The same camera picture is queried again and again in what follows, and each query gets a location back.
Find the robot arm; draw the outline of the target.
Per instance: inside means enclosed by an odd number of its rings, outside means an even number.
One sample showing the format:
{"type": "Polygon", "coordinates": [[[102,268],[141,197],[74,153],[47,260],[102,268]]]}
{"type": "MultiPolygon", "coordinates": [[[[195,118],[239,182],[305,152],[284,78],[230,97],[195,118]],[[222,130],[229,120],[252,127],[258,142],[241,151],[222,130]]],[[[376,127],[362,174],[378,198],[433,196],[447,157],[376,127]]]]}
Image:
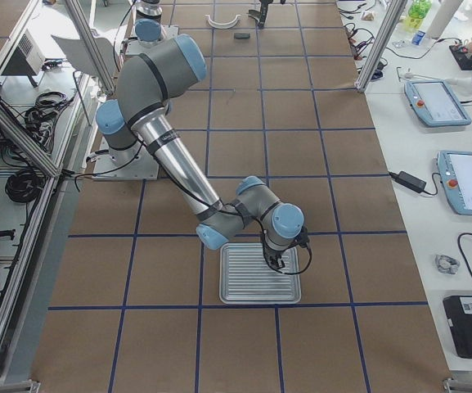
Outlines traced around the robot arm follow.
{"type": "MultiPolygon", "coordinates": [[[[258,10],[248,10],[247,15],[256,21],[259,29],[265,26],[269,5],[272,1],[260,1],[258,10]]],[[[160,23],[162,9],[160,1],[133,1],[134,33],[143,44],[156,44],[169,38],[166,28],[160,23]]]]}
{"type": "Polygon", "coordinates": [[[167,39],[126,61],[112,110],[97,115],[99,127],[106,134],[132,138],[162,166],[198,219],[196,233],[210,250],[221,248],[257,222],[267,266],[284,273],[283,253],[297,246],[309,247],[303,211],[282,202],[255,176],[241,181],[233,201],[222,202],[166,119],[167,102],[205,76],[204,56],[190,35],[167,39]]]}

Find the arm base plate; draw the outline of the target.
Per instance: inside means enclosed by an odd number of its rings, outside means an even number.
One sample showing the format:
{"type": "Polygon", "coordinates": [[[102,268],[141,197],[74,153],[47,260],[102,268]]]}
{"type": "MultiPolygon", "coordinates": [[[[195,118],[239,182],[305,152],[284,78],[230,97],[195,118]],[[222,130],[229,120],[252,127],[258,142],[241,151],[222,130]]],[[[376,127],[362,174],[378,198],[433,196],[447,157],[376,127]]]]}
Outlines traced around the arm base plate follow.
{"type": "Polygon", "coordinates": [[[104,137],[101,138],[101,150],[106,150],[96,157],[92,179],[97,181],[136,181],[156,180],[159,165],[140,144],[117,151],[109,149],[104,137]]]}
{"type": "Polygon", "coordinates": [[[133,36],[122,42],[121,53],[125,58],[147,51],[178,35],[177,25],[161,25],[153,20],[140,20],[133,29],[133,36]]]}

